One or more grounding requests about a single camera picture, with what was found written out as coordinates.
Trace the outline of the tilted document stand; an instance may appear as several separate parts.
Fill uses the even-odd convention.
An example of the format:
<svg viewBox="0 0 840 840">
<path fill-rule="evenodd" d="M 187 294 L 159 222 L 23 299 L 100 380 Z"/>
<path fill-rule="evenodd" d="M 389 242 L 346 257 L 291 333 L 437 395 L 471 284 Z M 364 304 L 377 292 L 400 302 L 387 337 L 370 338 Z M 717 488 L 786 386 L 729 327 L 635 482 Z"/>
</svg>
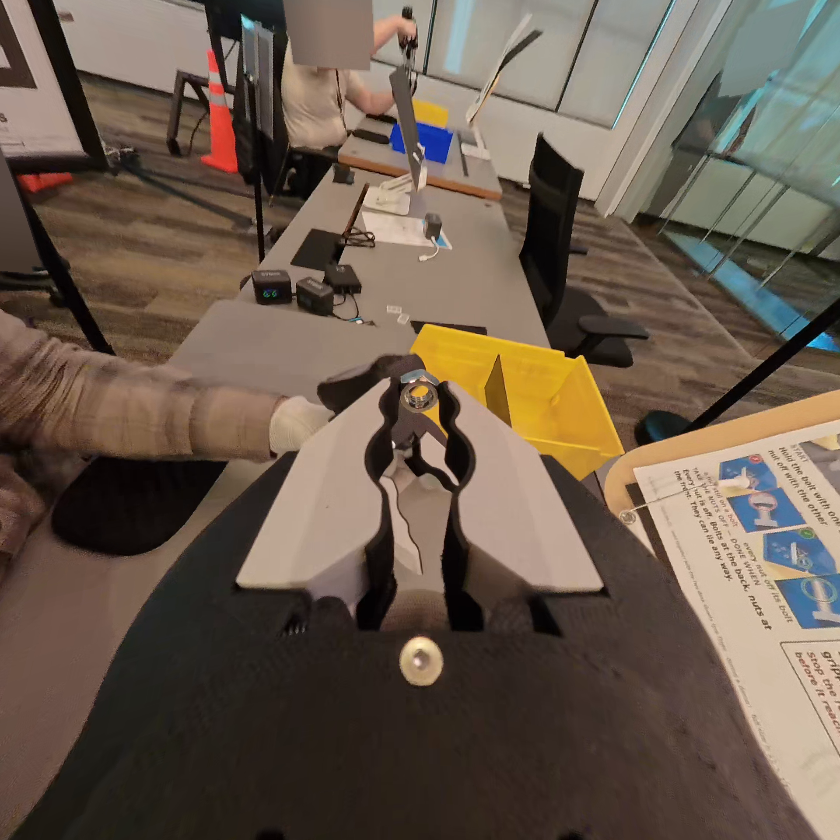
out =
<svg viewBox="0 0 840 840">
<path fill-rule="evenodd" d="M 526 13 L 518 26 L 507 40 L 499 60 L 490 72 L 485 85 L 477 94 L 476 98 L 467 108 L 465 120 L 469 137 L 458 141 L 462 155 L 479 161 L 490 161 L 490 153 L 478 128 L 478 115 L 484 108 L 487 100 L 496 89 L 503 71 L 519 55 L 542 35 L 543 31 L 531 26 L 532 14 Z"/>
</svg>

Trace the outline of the white paper sheet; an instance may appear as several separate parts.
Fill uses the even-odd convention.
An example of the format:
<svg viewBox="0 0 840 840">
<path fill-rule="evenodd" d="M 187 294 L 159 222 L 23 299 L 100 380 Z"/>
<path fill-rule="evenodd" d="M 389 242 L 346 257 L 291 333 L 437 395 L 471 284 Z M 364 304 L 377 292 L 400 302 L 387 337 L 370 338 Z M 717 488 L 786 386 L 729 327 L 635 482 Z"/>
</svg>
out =
<svg viewBox="0 0 840 840">
<path fill-rule="evenodd" d="M 374 245 L 400 245 L 421 249 L 452 249 L 445 231 L 435 240 L 426 236 L 422 218 L 396 216 L 364 209 L 360 213 L 365 233 L 373 234 Z"/>
</svg>

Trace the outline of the person's left hand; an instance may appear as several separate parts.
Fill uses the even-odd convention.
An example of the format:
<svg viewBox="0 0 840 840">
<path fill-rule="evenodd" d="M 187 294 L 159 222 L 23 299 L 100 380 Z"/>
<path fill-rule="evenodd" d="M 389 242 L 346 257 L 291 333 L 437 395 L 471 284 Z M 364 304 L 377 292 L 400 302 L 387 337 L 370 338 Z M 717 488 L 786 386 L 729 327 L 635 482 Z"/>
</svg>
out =
<svg viewBox="0 0 840 840">
<path fill-rule="evenodd" d="M 276 457 L 297 452 L 333 417 L 333 411 L 303 396 L 283 398 L 269 421 L 269 451 Z"/>
</svg>

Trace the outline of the black floor pole stand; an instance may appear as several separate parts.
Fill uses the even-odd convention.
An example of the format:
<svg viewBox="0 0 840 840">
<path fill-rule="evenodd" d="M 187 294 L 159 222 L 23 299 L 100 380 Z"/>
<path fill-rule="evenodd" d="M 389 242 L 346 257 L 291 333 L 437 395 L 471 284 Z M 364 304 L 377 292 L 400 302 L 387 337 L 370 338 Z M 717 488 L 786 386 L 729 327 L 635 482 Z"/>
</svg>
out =
<svg viewBox="0 0 840 840">
<path fill-rule="evenodd" d="M 690 421 L 679 414 L 667 411 L 652 411 L 646 414 L 634 429 L 637 444 L 650 445 L 709 426 L 838 321 L 839 299 L 837 298 L 694 420 Z"/>
</svg>

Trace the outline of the yellow plastic bin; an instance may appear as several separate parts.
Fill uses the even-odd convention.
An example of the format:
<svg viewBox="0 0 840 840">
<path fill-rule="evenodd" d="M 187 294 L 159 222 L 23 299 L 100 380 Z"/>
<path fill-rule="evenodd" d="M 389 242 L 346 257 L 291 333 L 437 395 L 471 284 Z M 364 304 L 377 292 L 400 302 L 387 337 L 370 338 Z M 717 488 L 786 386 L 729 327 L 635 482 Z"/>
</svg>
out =
<svg viewBox="0 0 840 840">
<path fill-rule="evenodd" d="M 583 358 L 432 324 L 423 326 L 411 352 L 431 375 L 461 386 L 577 479 L 624 454 Z"/>
</svg>

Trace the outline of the blue plastic bin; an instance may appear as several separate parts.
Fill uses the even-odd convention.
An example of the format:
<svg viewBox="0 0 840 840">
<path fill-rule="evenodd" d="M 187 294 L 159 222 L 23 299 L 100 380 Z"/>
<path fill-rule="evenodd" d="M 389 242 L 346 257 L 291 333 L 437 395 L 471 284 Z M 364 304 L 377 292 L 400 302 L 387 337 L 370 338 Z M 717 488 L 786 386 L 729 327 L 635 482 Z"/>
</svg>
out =
<svg viewBox="0 0 840 840">
<path fill-rule="evenodd" d="M 416 125 L 417 139 L 423 146 L 426 161 L 444 165 L 448 161 L 448 153 L 453 142 L 454 132 L 432 124 L 419 122 Z M 405 143 L 403 133 L 399 124 L 392 126 L 390 134 L 390 145 L 394 152 L 405 154 Z"/>
</svg>

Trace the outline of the white sign board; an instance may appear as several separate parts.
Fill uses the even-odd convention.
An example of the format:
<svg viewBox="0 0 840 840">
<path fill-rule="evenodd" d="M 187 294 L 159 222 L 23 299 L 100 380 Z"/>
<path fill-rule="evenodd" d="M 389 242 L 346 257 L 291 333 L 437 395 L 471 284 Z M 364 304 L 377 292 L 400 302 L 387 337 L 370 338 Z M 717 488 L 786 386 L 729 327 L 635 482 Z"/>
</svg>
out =
<svg viewBox="0 0 840 840">
<path fill-rule="evenodd" d="M 1 145 L 11 172 L 105 172 L 102 139 L 53 2 L 1 2 L 1 59 Z"/>
</svg>

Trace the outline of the black document stand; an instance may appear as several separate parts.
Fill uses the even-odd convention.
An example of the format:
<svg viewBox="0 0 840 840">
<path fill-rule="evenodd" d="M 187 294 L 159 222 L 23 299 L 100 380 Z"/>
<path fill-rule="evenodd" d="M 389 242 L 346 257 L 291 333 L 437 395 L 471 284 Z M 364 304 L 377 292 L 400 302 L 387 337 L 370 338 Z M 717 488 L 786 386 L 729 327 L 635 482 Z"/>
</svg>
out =
<svg viewBox="0 0 840 840">
<path fill-rule="evenodd" d="M 407 216 L 411 195 L 420 193 L 427 185 L 427 162 L 419 140 L 410 71 L 404 67 L 395 69 L 390 82 L 408 170 L 378 186 L 367 185 L 363 189 L 362 206 L 372 211 Z"/>
</svg>

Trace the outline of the person's left forearm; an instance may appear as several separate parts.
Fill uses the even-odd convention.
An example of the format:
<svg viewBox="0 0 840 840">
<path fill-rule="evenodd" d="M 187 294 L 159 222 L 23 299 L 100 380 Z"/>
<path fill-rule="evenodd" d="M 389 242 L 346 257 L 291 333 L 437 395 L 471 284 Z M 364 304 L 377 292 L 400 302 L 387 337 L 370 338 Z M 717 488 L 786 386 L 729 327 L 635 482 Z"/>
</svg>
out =
<svg viewBox="0 0 840 840">
<path fill-rule="evenodd" d="M 3 452 L 259 463 L 307 438 L 289 400 L 82 350 L 5 312 L 1 332 Z"/>
</svg>

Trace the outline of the black desk mat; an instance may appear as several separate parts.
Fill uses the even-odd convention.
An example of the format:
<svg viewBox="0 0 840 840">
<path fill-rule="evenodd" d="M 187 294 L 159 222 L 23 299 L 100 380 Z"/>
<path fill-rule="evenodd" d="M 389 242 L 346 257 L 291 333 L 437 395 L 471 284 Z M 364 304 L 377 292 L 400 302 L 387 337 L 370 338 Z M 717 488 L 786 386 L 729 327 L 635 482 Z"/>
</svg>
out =
<svg viewBox="0 0 840 840">
<path fill-rule="evenodd" d="M 339 263 L 346 244 L 346 237 L 342 234 L 312 228 L 302 240 L 290 265 L 325 272 L 327 266 Z"/>
</svg>

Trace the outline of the black textured wrist pad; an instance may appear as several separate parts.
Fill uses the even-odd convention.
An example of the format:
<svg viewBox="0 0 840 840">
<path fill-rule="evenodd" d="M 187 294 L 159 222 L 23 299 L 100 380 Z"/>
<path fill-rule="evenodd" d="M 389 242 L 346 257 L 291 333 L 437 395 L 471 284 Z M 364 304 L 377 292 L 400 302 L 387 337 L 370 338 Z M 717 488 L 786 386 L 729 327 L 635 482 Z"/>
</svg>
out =
<svg viewBox="0 0 840 840">
<path fill-rule="evenodd" d="M 94 458 L 59 494 L 51 530 L 92 553 L 127 557 L 156 550 L 188 522 L 227 465 Z"/>
</svg>

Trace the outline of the black office chair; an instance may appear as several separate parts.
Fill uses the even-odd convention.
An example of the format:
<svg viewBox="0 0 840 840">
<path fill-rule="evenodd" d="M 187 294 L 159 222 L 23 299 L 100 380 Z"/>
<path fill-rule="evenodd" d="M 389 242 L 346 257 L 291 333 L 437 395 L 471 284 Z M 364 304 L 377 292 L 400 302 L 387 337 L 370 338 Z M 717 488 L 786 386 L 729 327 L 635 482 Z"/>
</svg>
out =
<svg viewBox="0 0 840 840">
<path fill-rule="evenodd" d="M 574 217 L 584 173 L 552 147 L 542 133 L 529 169 L 526 233 L 519 260 L 552 350 L 588 364 L 628 369 L 628 343 L 648 332 L 608 316 L 587 292 L 569 285 Z"/>
<path fill-rule="evenodd" d="M 238 173 L 275 201 L 304 201 L 336 162 L 334 151 L 293 145 L 282 109 L 287 34 L 241 15 L 233 128 Z"/>
</svg>

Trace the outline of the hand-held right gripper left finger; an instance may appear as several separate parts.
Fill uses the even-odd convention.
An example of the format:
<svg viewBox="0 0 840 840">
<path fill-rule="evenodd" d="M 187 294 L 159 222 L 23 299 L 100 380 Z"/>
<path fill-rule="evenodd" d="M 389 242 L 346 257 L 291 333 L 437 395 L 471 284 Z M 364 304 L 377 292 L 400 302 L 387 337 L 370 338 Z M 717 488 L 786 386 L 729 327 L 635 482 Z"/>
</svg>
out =
<svg viewBox="0 0 840 840">
<path fill-rule="evenodd" d="M 241 589 L 340 599 L 380 629 L 396 594 L 395 541 L 381 479 L 393 461 L 398 380 L 382 380 L 298 451 L 246 558 Z"/>
</svg>

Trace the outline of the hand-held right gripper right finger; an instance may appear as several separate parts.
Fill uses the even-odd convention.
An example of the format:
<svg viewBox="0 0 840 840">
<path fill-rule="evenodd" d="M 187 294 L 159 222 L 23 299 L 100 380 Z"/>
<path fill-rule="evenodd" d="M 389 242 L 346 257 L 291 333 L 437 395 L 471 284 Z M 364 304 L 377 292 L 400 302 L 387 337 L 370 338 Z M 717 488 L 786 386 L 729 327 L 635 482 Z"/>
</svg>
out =
<svg viewBox="0 0 840 840">
<path fill-rule="evenodd" d="M 485 628 L 493 611 L 604 583 L 539 451 L 460 385 L 438 389 L 455 478 L 441 556 L 448 622 Z"/>
</svg>

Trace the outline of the long grey desk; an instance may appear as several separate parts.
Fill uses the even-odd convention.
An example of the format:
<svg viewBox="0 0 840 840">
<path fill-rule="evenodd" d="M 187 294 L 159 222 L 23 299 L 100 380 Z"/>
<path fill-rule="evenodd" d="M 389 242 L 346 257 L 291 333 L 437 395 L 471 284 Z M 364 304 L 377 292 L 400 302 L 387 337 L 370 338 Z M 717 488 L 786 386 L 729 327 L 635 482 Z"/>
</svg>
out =
<svg viewBox="0 0 840 840">
<path fill-rule="evenodd" d="M 411 199 L 410 217 L 441 217 L 451 248 L 420 262 L 430 248 L 377 243 L 348 247 L 341 262 L 362 285 L 340 318 L 296 305 L 260 305 L 250 285 L 201 318 L 169 365 L 201 379 L 316 400 L 318 383 L 383 354 L 410 350 L 415 332 L 398 321 L 486 328 L 495 338 L 547 348 L 549 342 L 498 201 L 428 186 Z"/>
</svg>

